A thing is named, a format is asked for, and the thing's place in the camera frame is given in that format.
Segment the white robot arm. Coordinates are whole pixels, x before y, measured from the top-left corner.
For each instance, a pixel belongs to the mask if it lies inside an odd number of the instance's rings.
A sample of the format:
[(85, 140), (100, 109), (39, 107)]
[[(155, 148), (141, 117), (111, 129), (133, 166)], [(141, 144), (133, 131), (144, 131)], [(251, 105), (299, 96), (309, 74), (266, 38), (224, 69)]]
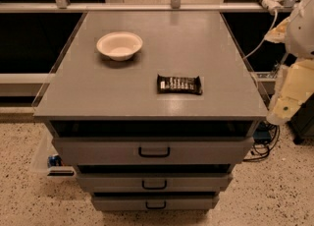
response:
[(282, 125), (314, 93), (314, 0), (301, 0), (265, 39), (283, 43), (296, 58), (291, 66), (280, 67), (266, 117), (269, 123)]

